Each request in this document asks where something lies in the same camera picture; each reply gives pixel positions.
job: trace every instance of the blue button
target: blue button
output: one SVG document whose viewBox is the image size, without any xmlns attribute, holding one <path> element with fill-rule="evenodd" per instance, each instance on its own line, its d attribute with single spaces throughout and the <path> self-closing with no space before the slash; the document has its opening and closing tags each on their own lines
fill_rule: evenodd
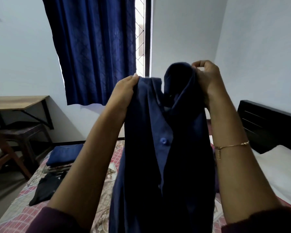
<svg viewBox="0 0 291 233">
<path fill-rule="evenodd" d="M 162 137 L 160 142 L 165 145 L 167 143 L 167 139 L 165 137 Z"/>
</svg>

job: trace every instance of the bed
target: bed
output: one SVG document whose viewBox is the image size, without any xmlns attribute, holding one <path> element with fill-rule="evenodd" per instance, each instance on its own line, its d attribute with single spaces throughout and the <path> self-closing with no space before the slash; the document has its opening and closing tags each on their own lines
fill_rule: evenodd
<svg viewBox="0 0 291 233">
<path fill-rule="evenodd" d="M 250 144 L 258 153 L 270 151 L 277 145 L 284 145 L 291 149 L 291 114 L 251 101 L 241 101 L 238 107 L 238 113 L 242 119 Z M 118 141 L 116 143 L 110 164 L 116 170 L 120 164 L 123 147 L 124 141 Z M 43 169 L 47 159 L 48 157 L 43 161 L 27 185 L 19 193 L 19 196 L 13 201 L 9 209 L 0 219 L 0 232 L 25 232 L 34 217 L 47 205 L 47 202 L 42 202 L 32 207 L 28 206 L 39 180 L 44 176 Z M 106 180 L 105 182 L 101 201 L 93 223 L 93 233 L 104 233 L 106 231 L 113 184 L 114 180 Z M 291 207 L 291 204 L 282 199 L 280 200 L 283 205 Z M 221 227 L 225 224 L 220 195 L 217 194 L 213 216 L 213 233 L 221 232 Z"/>
</svg>

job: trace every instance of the floor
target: floor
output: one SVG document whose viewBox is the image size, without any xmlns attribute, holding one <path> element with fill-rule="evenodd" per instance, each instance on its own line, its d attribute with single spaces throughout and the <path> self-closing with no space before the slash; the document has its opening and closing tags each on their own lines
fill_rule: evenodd
<svg viewBox="0 0 291 233">
<path fill-rule="evenodd" d="M 26 184 L 20 172 L 0 174 L 0 218 Z"/>
</svg>

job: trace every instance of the black garment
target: black garment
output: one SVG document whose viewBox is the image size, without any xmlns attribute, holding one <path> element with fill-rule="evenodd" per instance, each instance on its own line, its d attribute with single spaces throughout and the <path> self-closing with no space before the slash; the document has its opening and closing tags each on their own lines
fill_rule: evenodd
<svg viewBox="0 0 291 233">
<path fill-rule="evenodd" d="M 125 119 L 125 151 L 109 232 L 212 231 L 214 158 L 195 71 L 175 63 L 140 78 Z"/>
<path fill-rule="evenodd" d="M 66 174 L 67 172 L 63 172 L 61 176 L 58 176 L 58 174 L 50 172 L 41 178 L 29 206 L 50 200 Z"/>
</svg>

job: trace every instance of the shirt sleeve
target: shirt sleeve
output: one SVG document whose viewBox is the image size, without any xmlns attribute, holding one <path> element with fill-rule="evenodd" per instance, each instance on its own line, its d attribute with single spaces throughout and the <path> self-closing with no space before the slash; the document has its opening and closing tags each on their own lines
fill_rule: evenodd
<svg viewBox="0 0 291 233">
<path fill-rule="evenodd" d="M 80 232 L 89 233 L 79 226 L 74 217 L 62 211 L 44 207 L 31 222 L 26 233 L 58 233 L 58 232 Z"/>
<path fill-rule="evenodd" d="M 291 233 L 291 208 L 282 207 L 262 211 L 248 219 L 222 227 L 222 233 L 289 232 Z"/>
</svg>

